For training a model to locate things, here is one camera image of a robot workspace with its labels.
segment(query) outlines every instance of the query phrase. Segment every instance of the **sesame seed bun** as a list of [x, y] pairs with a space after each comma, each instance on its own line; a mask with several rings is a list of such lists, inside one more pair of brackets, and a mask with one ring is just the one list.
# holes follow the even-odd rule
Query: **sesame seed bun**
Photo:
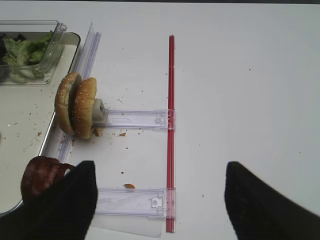
[[77, 88], [82, 82], [81, 75], [77, 72], [65, 76], [56, 92], [54, 109], [57, 115], [57, 123], [66, 134], [74, 135], [72, 127], [73, 110]]
[[97, 80], [85, 79], [78, 87], [74, 99], [73, 129], [82, 139], [89, 139], [93, 133], [92, 111], [97, 92]]

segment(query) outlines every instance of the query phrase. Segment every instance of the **white surface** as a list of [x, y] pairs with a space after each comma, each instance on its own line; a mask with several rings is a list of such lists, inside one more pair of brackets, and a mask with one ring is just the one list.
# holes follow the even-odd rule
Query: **white surface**
[[[3, 20], [59, 19], [82, 38], [93, 21], [103, 36], [91, 75], [112, 84], [104, 96], [117, 109], [166, 106], [166, 96], [153, 102], [161, 90], [130, 89], [167, 80], [175, 35], [176, 233], [162, 239], [236, 239], [224, 204], [228, 161], [320, 214], [320, 6], [1, 4]], [[144, 151], [152, 155], [148, 145]], [[91, 228], [86, 239], [148, 238]]]
[[28, 162], [39, 154], [54, 112], [57, 88], [76, 49], [76, 45], [65, 45], [48, 84], [0, 86], [0, 213], [21, 200], [22, 175]]

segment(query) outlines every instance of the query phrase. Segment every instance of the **salad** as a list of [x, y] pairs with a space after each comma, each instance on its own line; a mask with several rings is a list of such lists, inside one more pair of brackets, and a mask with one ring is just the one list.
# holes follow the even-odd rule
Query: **salad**
[[[17, 37], [6, 37], [4, 33], [0, 33], [0, 64], [16, 66], [32, 66], [38, 64], [53, 36], [50, 31], [45, 36], [36, 39], [26, 39], [22, 34]], [[37, 69], [10, 69], [9, 76], [12, 80], [24, 83], [27, 79], [43, 78], [45, 75]]]

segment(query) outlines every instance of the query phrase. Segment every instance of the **lettuce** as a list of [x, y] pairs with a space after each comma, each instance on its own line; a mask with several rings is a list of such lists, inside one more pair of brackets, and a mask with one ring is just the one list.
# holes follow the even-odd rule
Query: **lettuce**
[[[2, 57], [2, 60], [9, 66], [26, 66], [38, 64], [53, 36], [53, 32], [49, 32], [45, 36], [37, 40], [14, 40], [11, 37], [3, 39], [7, 53]], [[11, 78], [19, 83], [25, 82], [25, 78], [37, 79], [43, 78], [45, 75], [39, 70], [20, 70], [12, 69], [10, 72]]]

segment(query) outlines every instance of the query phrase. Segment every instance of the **clear plastic container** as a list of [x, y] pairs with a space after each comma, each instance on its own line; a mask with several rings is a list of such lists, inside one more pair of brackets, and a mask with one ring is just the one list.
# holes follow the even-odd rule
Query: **clear plastic container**
[[58, 21], [0, 21], [0, 84], [46, 84], [64, 45]]

